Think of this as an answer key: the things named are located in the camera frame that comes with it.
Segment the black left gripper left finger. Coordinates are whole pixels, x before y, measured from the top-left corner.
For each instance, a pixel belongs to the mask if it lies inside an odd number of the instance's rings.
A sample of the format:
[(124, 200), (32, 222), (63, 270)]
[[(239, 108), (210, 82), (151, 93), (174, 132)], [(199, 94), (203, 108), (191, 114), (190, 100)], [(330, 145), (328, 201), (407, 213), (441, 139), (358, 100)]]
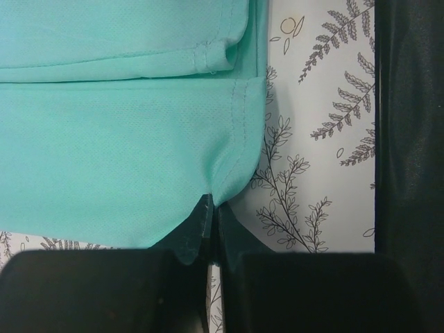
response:
[(1, 272), (2, 332), (207, 332), (212, 197), (146, 249), (30, 250)]

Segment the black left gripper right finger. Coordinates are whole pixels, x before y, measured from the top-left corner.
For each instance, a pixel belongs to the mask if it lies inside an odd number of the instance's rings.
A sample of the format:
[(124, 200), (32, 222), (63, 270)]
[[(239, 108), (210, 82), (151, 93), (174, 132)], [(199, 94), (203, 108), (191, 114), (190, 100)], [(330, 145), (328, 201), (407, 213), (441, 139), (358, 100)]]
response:
[(278, 253), (215, 214), (226, 332), (415, 332), (416, 299), (399, 266), (373, 253)]

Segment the teal t shirt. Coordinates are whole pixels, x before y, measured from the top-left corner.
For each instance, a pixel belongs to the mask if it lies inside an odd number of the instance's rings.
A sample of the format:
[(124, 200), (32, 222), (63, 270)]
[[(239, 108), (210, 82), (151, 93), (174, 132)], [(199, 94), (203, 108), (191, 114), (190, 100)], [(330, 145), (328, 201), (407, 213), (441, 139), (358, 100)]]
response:
[(267, 1), (2, 1), (1, 246), (148, 248), (259, 164)]

